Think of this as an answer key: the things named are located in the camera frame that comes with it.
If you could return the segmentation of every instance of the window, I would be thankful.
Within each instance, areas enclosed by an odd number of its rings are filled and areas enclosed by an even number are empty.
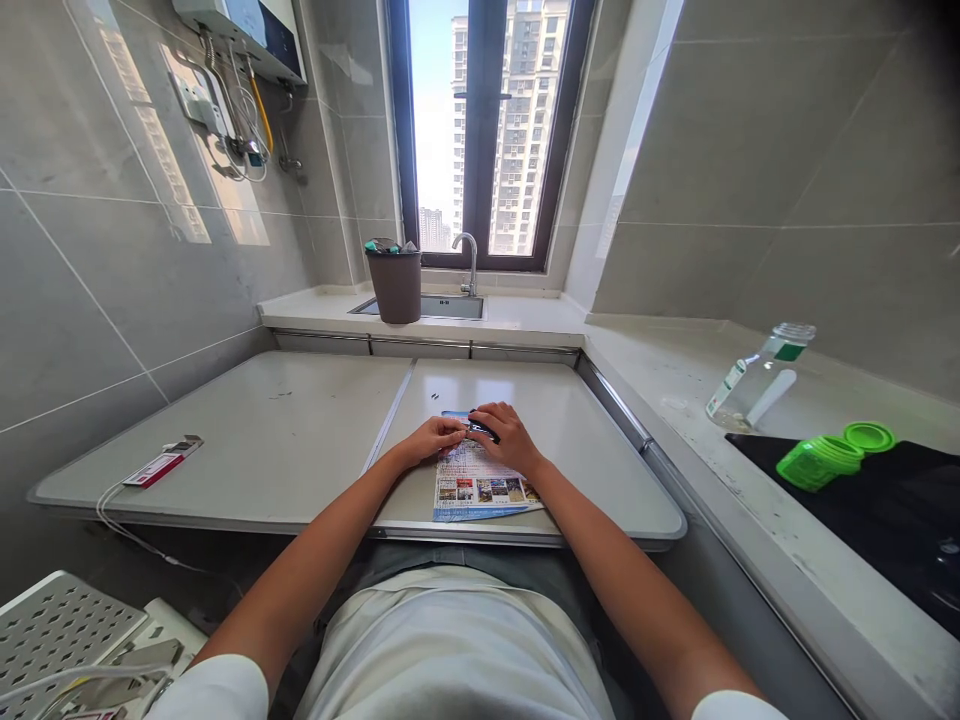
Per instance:
[[[385,2],[406,238],[427,267],[468,267],[469,232],[478,268],[543,270],[596,0]]]

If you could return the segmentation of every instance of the black induction cooktop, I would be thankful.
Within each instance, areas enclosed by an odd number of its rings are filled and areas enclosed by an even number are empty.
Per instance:
[[[817,493],[781,478],[797,440],[727,440],[960,640],[960,456],[901,442]]]

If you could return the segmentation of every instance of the brown trash can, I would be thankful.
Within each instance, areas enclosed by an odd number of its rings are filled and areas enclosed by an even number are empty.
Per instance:
[[[420,319],[420,253],[367,253],[380,319],[404,325]]]

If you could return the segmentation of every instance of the white shirt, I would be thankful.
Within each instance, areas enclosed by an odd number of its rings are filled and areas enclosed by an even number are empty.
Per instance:
[[[267,683],[252,660],[210,658],[157,702],[149,720],[265,720]],[[333,617],[297,720],[523,717],[612,720],[596,665],[551,600],[470,568],[401,573]],[[758,698],[724,691],[693,720],[785,720]]]

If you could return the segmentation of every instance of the green container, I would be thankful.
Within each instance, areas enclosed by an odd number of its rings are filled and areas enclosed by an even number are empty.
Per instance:
[[[784,480],[801,490],[817,492],[838,475],[855,475],[869,455],[894,447],[897,439],[880,423],[859,422],[848,425],[843,437],[818,435],[802,440],[777,463]]]

